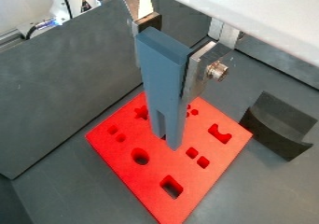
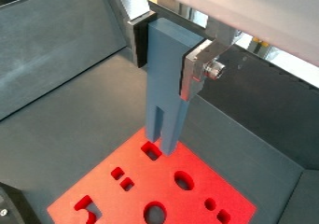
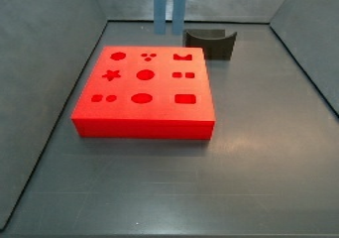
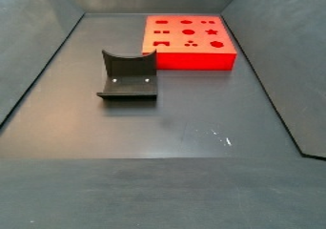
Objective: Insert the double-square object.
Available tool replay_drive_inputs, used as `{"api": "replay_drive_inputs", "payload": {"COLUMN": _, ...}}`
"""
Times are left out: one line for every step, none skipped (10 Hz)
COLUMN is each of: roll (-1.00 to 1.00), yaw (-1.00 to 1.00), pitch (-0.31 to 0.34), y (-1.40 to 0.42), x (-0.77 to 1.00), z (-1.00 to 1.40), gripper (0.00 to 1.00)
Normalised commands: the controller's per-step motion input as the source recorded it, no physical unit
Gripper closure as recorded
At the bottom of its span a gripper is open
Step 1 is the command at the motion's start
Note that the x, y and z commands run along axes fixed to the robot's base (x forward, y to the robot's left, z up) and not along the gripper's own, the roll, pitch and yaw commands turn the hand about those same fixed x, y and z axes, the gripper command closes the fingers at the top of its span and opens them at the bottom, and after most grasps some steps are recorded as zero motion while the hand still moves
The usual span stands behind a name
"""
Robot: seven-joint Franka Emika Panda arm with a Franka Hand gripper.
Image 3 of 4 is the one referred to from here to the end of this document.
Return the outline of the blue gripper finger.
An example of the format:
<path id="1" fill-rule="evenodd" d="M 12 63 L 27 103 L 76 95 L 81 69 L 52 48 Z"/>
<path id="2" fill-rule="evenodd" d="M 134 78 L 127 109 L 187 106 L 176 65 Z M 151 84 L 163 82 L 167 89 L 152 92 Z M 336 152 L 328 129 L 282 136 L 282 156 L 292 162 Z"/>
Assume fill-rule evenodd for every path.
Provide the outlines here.
<path id="1" fill-rule="evenodd" d="M 154 0 L 154 30 L 159 35 L 166 34 L 166 4 L 167 0 Z"/>
<path id="2" fill-rule="evenodd" d="M 172 33 L 175 35 L 180 35 L 184 28 L 186 2 L 187 0 L 174 0 Z"/>

